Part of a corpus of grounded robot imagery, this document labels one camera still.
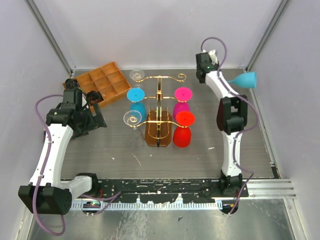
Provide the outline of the magenta plastic wine glass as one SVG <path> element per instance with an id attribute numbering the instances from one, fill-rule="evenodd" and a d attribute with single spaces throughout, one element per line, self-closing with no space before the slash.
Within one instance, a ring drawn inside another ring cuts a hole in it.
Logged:
<path id="1" fill-rule="evenodd" d="M 174 92 L 174 97 L 177 100 L 173 108 L 173 118 L 176 119 L 178 113 L 190 111 L 188 101 L 193 97 L 193 92 L 188 87 L 179 87 Z"/>

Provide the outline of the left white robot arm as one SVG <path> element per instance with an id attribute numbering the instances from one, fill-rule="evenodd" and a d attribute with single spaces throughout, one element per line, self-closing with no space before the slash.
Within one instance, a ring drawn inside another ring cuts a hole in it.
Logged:
<path id="1" fill-rule="evenodd" d="M 107 126 L 97 103 L 92 113 L 79 88 L 66 89 L 62 102 L 52 108 L 41 122 L 46 131 L 36 170 L 28 185 L 21 185 L 18 197 L 33 214 L 66 215 L 72 201 L 85 194 L 95 198 L 100 184 L 95 173 L 79 173 L 63 183 L 61 171 L 70 140 Z"/>

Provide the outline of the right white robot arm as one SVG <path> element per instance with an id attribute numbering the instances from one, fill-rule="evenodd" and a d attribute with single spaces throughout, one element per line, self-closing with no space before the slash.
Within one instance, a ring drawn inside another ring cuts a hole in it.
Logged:
<path id="1" fill-rule="evenodd" d="M 196 77 L 206 84 L 219 100 L 216 124 L 223 138 L 223 164 L 218 189 L 225 197 L 231 197 L 242 187 L 240 169 L 242 131 L 248 122 L 248 99 L 235 92 L 225 80 L 215 51 L 203 51 L 195 55 Z"/>

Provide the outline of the light blue plastic wine glass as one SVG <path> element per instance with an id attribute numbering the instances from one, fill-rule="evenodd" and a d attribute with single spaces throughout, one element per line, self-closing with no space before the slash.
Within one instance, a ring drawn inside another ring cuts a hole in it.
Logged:
<path id="1" fill-rule="evenodd" d="M 238 75 L 233 80 L 229 80 L 228 83 L 234 84 L 240 88 L 254 89 L 257 86 L 257 74 L 256 72 L 245 72 Z"/>

